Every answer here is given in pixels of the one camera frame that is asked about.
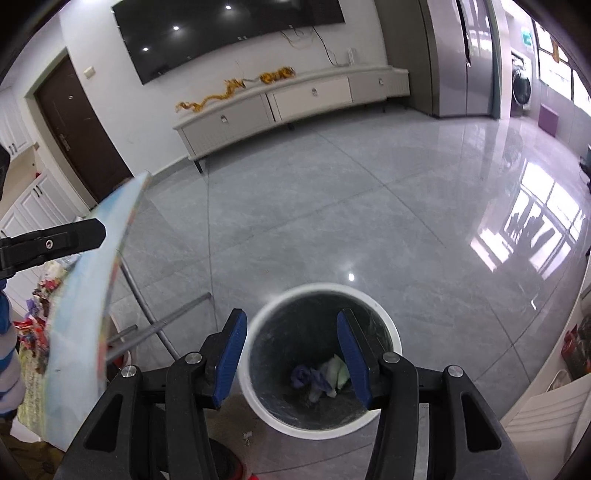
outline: dragon decoration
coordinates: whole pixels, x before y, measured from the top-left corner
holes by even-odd
[[[296,76],[296,71],[291,67],[282,67],[276,72],[261,73],[256,79],[232,79],[224,80],[226,83],[226,93],[223,95],[209,95],[203,99],[201,103],[195,102],[179,102],[176,104],[174,110],[179,112],[181,109],[193,110],[193,112],[200,112],[205,107],[205,104],[210,100],[227,100],[234,96],[236,90],[246,88],[245,82],[261,81],[266,85],[278,82],[279,80],[288,79]]]

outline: door frame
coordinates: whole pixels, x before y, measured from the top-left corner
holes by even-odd
[[[31,87],[27,90],[24,100],[33,119],[33,123],[35,123],[37,131],[39,132],[39,136],[41,137],[40,143],[44,144],[47,150],[49,150],[49,154],[57,163],[57,166],[61,170],[63,176],[70,183],[80,199],[89,209],[91,209],[97,205],[97,202],[88,188],[86,188],[84,182],[82,182],[82,179],[76,173],[72,165],[70,165],[69,160],[63,154],[60,145],[58,144],[51,131],[51,128],[45,120],[41,106],[35,97],[35,92],[38,90],[41,84],[45,82],[49,75],[52,74],[53,70],[55,70],[55,68],[68,56],[69,53],[67,48],[64,47],[62,50],[60,50],[57,55],[48,63],[48,65],[46,65],[40,75],[35,79]]]

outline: metal rod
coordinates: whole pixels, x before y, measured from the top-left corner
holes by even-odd
[[[127,283],[129,284],[129,288],[131,288],[131,293],[134,294],[134,297],[139,304],[139,308],[142,309],[142,312],[144,312],[145,317],[148,319],[148,323],[150,325],[154,325],[157,322],[156,317],[150,310],[150,307],[148,307],[148,303],[145,301],[144,296],[139,291],[138,284],[135,282],[135,279],[133,278],[133,275],[129,270],[129,266],[123,257],[121,257],[121,271],[123,272],[123,275],[127,280]],[[178,354],[176,348],[173,346],[170,340],[168,340],[166,334],[162,331],[158,331],[156,335],[158,335],[158,338],[160,339],[166,350],[168,350],[168,353],[170,353],[170,355],[175,360],[178,360],[180,358],[180,355]]]
[[[110,345],[114,342],[116,342],[117,340],[119,340],[120,338],[123,338],[125,335],[134,332],[138,329],[137,325],[129,325],[126,329],[121,330],[119,333],[113,335],[111,338],[109,338],[107,340],[107,345]]]
[[[196,307],[197,305],[204,302],[205,300],[210,299],[211,297],[212,297],[211,293],[209,293],[209,292],[204,293],[200,297],[186,303],[185,305],[180,307],[178,310],[175,310],[171,314],[166,315],[166,317],[164,317],[162,320],[158,320],[157,322],[154,322],[146,329],[140,331],[131,340],[127,341],[126,343],[122,343],[121,345],[117,346],[116,348],[109,350],[107,352],[108,355],[106,358],[107,365],[110,364],[119,355],[123,355],[123,353],[125,353],[130,348],[133,348],[134,346],[136,346],[136,345],[140,344],[141,342],[143,342],[144,340],[146,340],[146,338],[148,338],[150,335],[153,335],[155,333],[158,334],[158,332],[160,332],[169,323],[173,322],[174,320],[179,318],[181,315],[184,315],[189,310]]]

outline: screw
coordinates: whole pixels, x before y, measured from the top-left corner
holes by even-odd
[[[133,377],[138,372],[135,365],[128,365],[121,370],[121,376],[125,378]]]
[[[449,373],[452,377],[460,378],[464,374],[464,370],[462,370],[462,367],[457,365],[450,365],[447,367],[447,373]]]
[[[382,359],[387,364],[397,364],[400,361],[400,355],[394,352],[386,352],[382,355]]]
[[[198,364],[202,359],[203,359],[203,357],[201,356],[201,354],[199,352],[188,353],[187,356],[185,357],[185,361],[189,365]]]

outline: cabinet handle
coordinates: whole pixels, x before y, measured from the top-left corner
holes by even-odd
[[[70,144],[67,142],[64,134],[60,134],[60,140],[61,140],[61,143],[64,145],[64,148],[66,149],[66,151],[69,152],[70,151]]]

